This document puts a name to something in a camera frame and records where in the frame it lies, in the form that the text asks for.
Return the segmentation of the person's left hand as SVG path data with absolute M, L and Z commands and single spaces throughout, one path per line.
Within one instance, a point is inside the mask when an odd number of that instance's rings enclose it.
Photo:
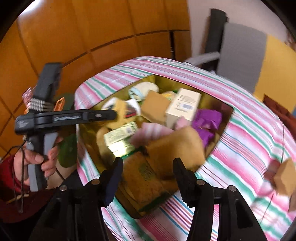
M 23 167 L 29 164 L 41 164 L 41 170 L 44 172 L 44 177 L 48 178 L 52 176 L 56 171 L 56 163 L 58 161 L 59 147 L 58 144 L 62 142 L 62 137 L 57 137 L 55 146 L 48 151 L 48 159 L 45 161 L 44 157 L 34 151 L 23 148 L 25 157 L 23 160 L 22 150 L 18 150 L 13 157 L 13 172 L 15 175 L 15 184 L 20 186 L 22 183 L 22 163 Z

